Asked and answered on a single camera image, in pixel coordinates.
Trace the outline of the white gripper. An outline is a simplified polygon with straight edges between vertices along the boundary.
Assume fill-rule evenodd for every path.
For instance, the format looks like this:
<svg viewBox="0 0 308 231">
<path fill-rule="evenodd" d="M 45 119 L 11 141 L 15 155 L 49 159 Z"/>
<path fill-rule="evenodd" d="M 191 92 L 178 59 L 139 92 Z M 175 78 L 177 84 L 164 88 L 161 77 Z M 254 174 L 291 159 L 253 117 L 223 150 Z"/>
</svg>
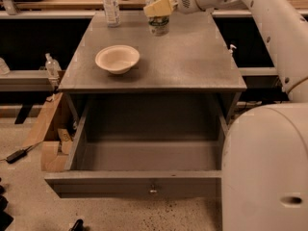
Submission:
<svg viewBox="0 0 308 231">
<path fill-rule="evenodd" d="M 200 11 L 197 0 L 176 0 L 177 10 L 180 13 L 196 13 Z M 173 0 L 157 0 L 143 8 L 147 17 L 169 16 L 174 11 Z"/>
</svg>

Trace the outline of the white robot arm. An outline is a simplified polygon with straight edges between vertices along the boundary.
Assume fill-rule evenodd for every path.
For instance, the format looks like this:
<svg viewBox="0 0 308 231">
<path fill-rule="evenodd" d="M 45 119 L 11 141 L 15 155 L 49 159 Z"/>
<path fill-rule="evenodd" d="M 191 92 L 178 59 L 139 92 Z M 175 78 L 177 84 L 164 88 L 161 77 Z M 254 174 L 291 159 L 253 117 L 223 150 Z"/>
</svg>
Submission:
<svg viewBox="0 0 308 231">
<path fill-rule="evenodd" d="M 287 0 L 158 0 L 149 17 L 244 4 L 288 102 L 240 115 L 221 160 L 222 231 L 308 231 L 308 22 Z"/>
</svg>

